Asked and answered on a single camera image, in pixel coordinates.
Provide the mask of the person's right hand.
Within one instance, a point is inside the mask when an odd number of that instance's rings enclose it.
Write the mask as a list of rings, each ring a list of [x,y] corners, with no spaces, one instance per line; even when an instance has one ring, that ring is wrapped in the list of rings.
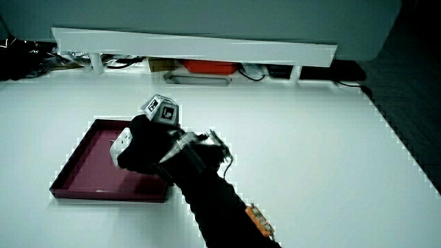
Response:
[[[179,125],[179,106],[155,94],[112,144],[114,164],[131,172],[156,174],[179,187],[207,170],[231,163],[229,148],[210,130],[186,132]]]

